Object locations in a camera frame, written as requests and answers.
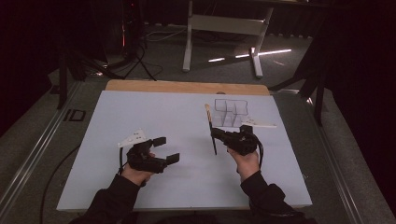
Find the gray floor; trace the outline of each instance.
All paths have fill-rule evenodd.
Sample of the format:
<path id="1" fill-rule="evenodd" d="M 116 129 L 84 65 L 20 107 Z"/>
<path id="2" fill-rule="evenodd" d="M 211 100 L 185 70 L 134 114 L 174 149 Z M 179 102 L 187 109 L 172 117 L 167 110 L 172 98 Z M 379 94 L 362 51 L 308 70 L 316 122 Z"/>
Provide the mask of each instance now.
<path id="1" fill-rule="evenodd" d="M 147 32 L 174 32 L 179 27 L 148 27 Z M 254 45 L 254 38 L 247 36 L 239 41 L 220 41 L 208 43 L 200 38 L 205 34 L 194 34 L 191 58 L 191 70 L 182 72 L 185 48 L 185 33 L 166 37 L 165 35 L 148 36 L 148 48 L 143 62 L 158 80 L 219 82 L 275 85 L 291 77 L 309 46 L 310 39 L 281 36 L 268 36 L 264 39 L 263 51 L 291 49 L 290 52 L 261 56 L 264 77 L 255 78 L 249 57 L 235 59 L 235 55 L 247 54 Z M 223 38 L 234 35 L 220 35 Z M 209 63 L 208 60 L 225 58 L 224 61 Z M 128 69 L 120 71 L 126 74 Z M 57 82 L 57 71 L 49 76 Z M 128 76 L 129 79 L 149 79 L 141 65 Z M 38 223 L 40 203 L 47 181 L 57 164 L 81 141 L 89 125 L 100 91 L 106 86 L 105 77 L 88 77 L 85 82 L 70 83 L 75 90 L 74 97 L 66 105 L 67 109 L 85 110 L 87 116 L 82 122 L 62 121 L 56 132 L 48 139 L 35 169 L 26 177 L 24 188 L 17 192 L 19 197 L 7 210 L 4 223 Z M 302 82 L 288 87 L 298 90 Z M 18 122 L 0 139 L 0 192 L 5 192 L 13 176 L 19 172 L 23 161 L 35 149 L 42 133 L 46 131 L 53 118 L 63 119 L 64 114 L 56 111 L 57 95 L 45 94 Z M 347 127 L 332 93 L 325 92 L 322 112 L 323 128 L 315 125 L 311 119 L 309 104 L 302 102 L 298 95 L 287 92 L 274 92 L 276 103 L 288 130 L 290 141 L 296 157 L 306 176 L 305 183 L 313 200 L 313 205 L 301 209 L 308 217 L 314 217 L 318 223 L 396 223 L 389 211 L 365 161 L 359 147 Z M 72 154 L 56 172 L 50 182 L 44 207 L 44 223 L 67 223 L 78 214 L 58 212 L 56 205 L 62 194 L 64 183 L 73 165 Z M 334 174 L 337 169 L 340 175 Z M 353 203 L 358 213 L 351 216 L 343 202 L 345 193 L 337 183 L 345 182 L 350 190 Z M 155 212 L 139 213 L 138 223 L 154 223 L 169 216 L 192 214 L 193 212 Z M 250 223 L 248 211 L 205 211 L 198 214 L 215 214 L 221 223 Z"/>

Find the black cable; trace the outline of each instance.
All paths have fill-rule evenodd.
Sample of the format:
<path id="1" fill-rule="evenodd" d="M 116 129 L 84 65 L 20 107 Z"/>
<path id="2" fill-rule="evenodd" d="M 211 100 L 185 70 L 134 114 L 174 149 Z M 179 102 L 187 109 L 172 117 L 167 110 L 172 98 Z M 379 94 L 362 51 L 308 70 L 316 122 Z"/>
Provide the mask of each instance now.
<path id="1" fill-rule="evenodd" d="M 201 36 L 196 35 L 196 34 L 198 34 L 198 33 L 201 33 L 201 34 L 209 34 L 209 35 L 211 35 L 213 38 L 212 38 L 212 39 L 204 38 L 204 37 L 201 37 Z M 198 39 L 201 39 L 201 40 L 203 40 L 203 41 L 205 41 L 205 42 L 209 42 L 209 43 L 215 43 L 215 42 L 218 42 L 218 41 L 219 41 L 219 37 L 216 35 L 216 33 L 215 33 L 215 32 L 211 32 L 211 31 L 198 31 L 198 32 L 196 32 L 195 34 L 193 34 L 192 36 L 193 36 L 194 38 L 198 38 Z"/>
<path id="2" fill-rule="evenodd" d="M 89 64 L 84 63 L 84 62 L 81 62 L 81 63 L 85 65 L 85 67 L 84 67 L 84 69 L 85 69 L 84 72 L 85 72 L 85 73 L 94 74 L 94 73 L 99 72 L 97 69 L 92 68 Z M 132 64 L 134 64 L 133 61 L 129 62 L 129 64 L 125 65 L 123 68 L 121 68 L 121 69 L 118 70 L 118 71 L 113 71 L 113 70 L 109 69 L 108 66 L 104 66 L 104 68 L 107 69 L 107 70 L 110 70 L 112 73 L 117 74 L 117 73 L 122 72 L 123 70 L 127 69 L 127 68 L 130 67 Z"/>
<path id="3" fill-rule="evenodd" d="M 147 34 L 146 37 L 149 36 L 149 35 L 154 35 L 154 34 L 155 34 L 155 35 L 167 34 L 167 36 L 166 36 L 166 37 L 163 37 L 163 38 L 159 38 L 159 39 L 148 39 L 149 42 L 158 42 L 158 41 L 165 40 L 165 39 L 167 39 L 167 38 L 169 38 L 169 37 L 172 37 L 172 36 L 175 36 L 175 35 L 183 34 L 186 30 L 187 30 L 187 29 L 183 29 L 183 30 L 177 31 L 177 32 L 152 32 L 152 33 L 150 33 L 150 34 Z"/>
<path id="4" fill-rule="evenodd" d="M 235 34 L 231 38 L 221 37 L 221 34 L 219 34 L 219 33 L 217 33 L 217 35 L 218 35 L 219 40 L 226 41 L 226 42 L 239 42 L 239 41 L 245 40 L 248 37 L 247 35 L 241 35 L 241 34 Z"/>
<path id="5" fill-rule="evenodd" d="M 139 44 L 139 47 L 143 50 L 143 52 L 145 52 L 145 49 L 143 48 L 142 45 Z M 143 64 L 143 62 L 142 62 L 143 56 L 141 58 L 139 58 L 140 64 L 142 64 L 142 66 L 146 70 L 146 73 L 148 74 L 148 76 L 151 77 L 151 79 L 153 79 L 154 81 L 157 81 L 157 79 L 155 79 L 155 77 L 150 73 L 150 71 L 147 69 L 147 67 Z"/>
<path id="6" fill-rule="evenodd" d="M 160 74 L 160 73 L 163 71 L 163 67 L 162 67 L 162 66 L 160 66 L 160 65 L 158 65 L 158 64 L 153 64 L 153 63 L 145 63 L 145 62 L 142 62 L 142 63 L 144 63 L 144 64 L 147 64 L 147 65 L 151 65 L 151 66 L 156 66 L 156 67 L 159 67 L 159 68 L 160 68 L 160 71 L 159 71 L 159 72 L 157 72 L 157 73 L 153 74 L 153 76 L 154 76 L 154 77 L 155 77 L 155 76 L 157 76 L 158 74 Z"/>
<path id="7" fill-rule="evenodd" d="M 126 75 L 124 76 L 124 79 L 127 78 L 129 76 L 129 74 L 142 62 L 143 57 L 146 54 L 146 51 L 143 47 L 141 47 L 141 49 L 143 50 L 142 56 L 139 58 L 139 56 L 136 53 L 136 58 L 138 59 L 137 63 L 126 73 Z"/>
<path id="8" fill-rule="evenodd" d="M 260 169 L 262 168 L 262 157 L 264 154 L 264 147 L 262 146 L 262 142 L 259 140 L 259 138 L 256 136 L 256 134 L 254 133 L 246 133 L 248 135 L 250 135 L 252 138 L 254 138 L 254 140 L 256 141 L 257 145 L 259 146 L 259 153 L 260 153 L 260 161 L 259 161 L 259 165 L 260 165 Z"/>
<path id="9" fill-rule="evenodd" d="M 131 61 L 129 61 L 128 62 L 128 64 L 125 64 L 123 67 L 117 67 L 118 68 L 118 70 L 115 70 L 116 68 L 110 68 L 110 67 L 108 67 L 108 65 L 106 66 L 106 69 L 109 69 L 111 72 L 113 72 L 113 73 L 115 73 L 115 74 L 117 74 L 117 73 L 119 73 L 119 72 L 122 72 L 122 71 L 124 71 L 125 69 L 127 69 L 127 68 L 129 68 L 132 64 L 134 64 L 135 62 L 134 62 L 134 60 L 131 60 Z"/>
<path id="10" fill-rule="evenodd" d="M 126 64 L 127 64 L 127 66 L 129 66 L 131 64 L 132 60 L 133 60 L 132 54 L 128 54 L 127 57 L 124 57 L 124 60 L 117 62 L 117 63 L 108 64 L 106 68 L 111 71 L 113 69 L 123 67 Z"/>
<path id="11" fill-rule="evenodd" d="M 52 172 L 52 174 L 51 174 L 51 176 L 50 176 L 50 178 L 49 178 L 49 181 L 47 182 L 47 185 L 46 185 L 46 187 L 44 188 L 43 197 L 41 198 L 41 205 L 40 205 L 40 222 L 39 222 L 40 224 L 43 224 L 43 220 L 44 220 L 44 218 L 43 218 L 43 216 L 44 216 L 44 204 L 45 204 L 45 201 L 46 201 L 47 190 L 48 190 L 48 188 L 49 188 L 49 186 L 50 186 L 50 182 L 51 182 L 52 178 L 55 176 L 56 172 L 57 172 L 58 169 L 61 167 L 61 165 L 64 163 L 64 161 L 65 161 L 69 156 L 71 156 L 75 151 L 77 151 L 77 149 L 79 149 L 80 146 L 81 146 L 81 144 L 79 144 L 77 147 L 75 147 L 73 150 L 71 150 L 71 151 L 69 152 L 69 154 L 67 154 L 67 155 L 61 160 L 61 162 L 59 162 L 59 164 L 56 166 L 55 170 Z"/>
<path id="12" fill-rule="evenodd" d="M 104 67 L 102 67 L 101 65 L 99 65 L 98 63 L 96 63 L 93 59 L 85 56 L 84 54 L 82 54 L 79 51 L 74 50 L 73 51 L 73 56 L 80 60 L 81 62 L 84 62 L 85 64 L 87 64 L 89 67 L 96 69 L 97 71 L 101 72 L 103 75 L 109 77 L 109 78 L 113 78 L 113 79 L 125 79 L 124 77 L 118 76 L 114 73 L 112 73 L 111 71 L 105 69 Z"/>
<path id="13" fill-rule="evenodd" d="M 123 165 L 122 165 L 122 150 L 123 147 L 120 147 L 120 169 L 119 169 L 119 175 L 121 175 L 122 171 L 123 171 Z"/>

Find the table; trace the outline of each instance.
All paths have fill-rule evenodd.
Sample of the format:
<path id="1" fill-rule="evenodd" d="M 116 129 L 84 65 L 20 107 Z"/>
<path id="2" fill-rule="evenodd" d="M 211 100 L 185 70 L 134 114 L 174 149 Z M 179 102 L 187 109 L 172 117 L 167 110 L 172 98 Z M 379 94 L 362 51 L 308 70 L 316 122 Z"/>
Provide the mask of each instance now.
<path id="1" fill-rule="evenodd" d="M 249 20 L 241 18 L 217 17 L 210 15 L 198 15 L 192 12 L 192 0 L 189 2 L 189 17 L 187 21 L 187 44 L 184 52 L 183 71 L 189 72 L 191 65 L 192 30 L 206 30 L 215 32 L 225 32 L 243 35 L 257 36 L 254 48 L 249 49 L 249 55 L 253 62 L 254 71 L 257 78 L 262 78 L 262 66 L 259 52 L 262 47 L 265 33 L 267 31 L 274 7 L 298 7 L 310 9 L 327 9 L 330 4 L 309 3 L 308 1 L 297 0 L 245 0 L 245 1 L 217 1 L 237 4 L 251 4 L 252 8 L 257 5 L 267 6 L 264 20 Z"/>
<path id="2" fill-rule="evenodd" d="M 219 91 L 227 94 L 215 94 Z M 263 85 L 112 80 L 99 98 L 57 209 L 86 210 L 118 170 L 117 143 L 138 128 L 148 138 L 166 136 L 166 145 L 152 151 L 159 158 L 180 153 L 180 162 L 150 179 L 135 211 L 248 209 L 226 147 L 217 141 L 218 155 L 213 152 L 204 104 L 219 98 L 247 100 L 250 116 L 277 125 L 254 128 L 264 146 L 262 173 L 285 191 L 291 206 L 312 204 L 274 99 Z"/>

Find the black sleeve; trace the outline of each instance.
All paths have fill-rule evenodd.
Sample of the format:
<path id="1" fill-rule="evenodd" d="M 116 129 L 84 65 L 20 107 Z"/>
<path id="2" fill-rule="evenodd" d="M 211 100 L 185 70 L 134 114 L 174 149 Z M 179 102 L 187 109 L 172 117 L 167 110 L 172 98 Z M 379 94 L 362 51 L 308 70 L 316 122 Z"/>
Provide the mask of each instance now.
<path id="1" fill-rule="evenodd" d="M 267 185 L 262 173 L 256 172 L 241 184 L 242 190 L 250 199 L 250 209 L 260 216 L 262 223 L 271 224 L 316 224 L 304 217 L 284 202 L 285 194 L 275 184 Z"/>
<path id="2" fill-rule="evenodd" d="M 108 189 L 96 192 L 87 212 L 70 224 L 116 223 L 133 210 L 139 190 L 133 182 L 116 175 Z"/>

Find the white table leg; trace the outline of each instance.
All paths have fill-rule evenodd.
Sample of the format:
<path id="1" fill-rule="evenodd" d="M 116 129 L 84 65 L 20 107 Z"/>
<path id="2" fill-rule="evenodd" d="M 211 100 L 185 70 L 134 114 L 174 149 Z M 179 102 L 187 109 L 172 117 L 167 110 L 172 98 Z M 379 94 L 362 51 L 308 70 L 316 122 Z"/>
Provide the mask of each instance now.
<path id="1" fill-rule="evenodd" d="M 192 18 L 192 0 L 190 0 L 190 3 L 189 3 L 189 17 L 187 20 L 187 44 L 186 44 L 186 50 L 184 51 L 183 72 L 190 72 L 191 51 L 192 51 L 191 18 Z"/>
<path id="2" fill-rule="evenodd" d="M 257 37 L 256 47 L 250 49 L 250 56 L 253 61 L 254 71 L 257 78 L 262 78 L 262 65 L 260 63 L 259 53 L 262 47 L 262 41 L 264 40 L 265 33 L 267 32 L 268 25 L 270 24 L 270 19 L 273 11 L 273 7 L 268 8 L 265 20 L 262 22 L 262 29 L 259 36 Z"/>

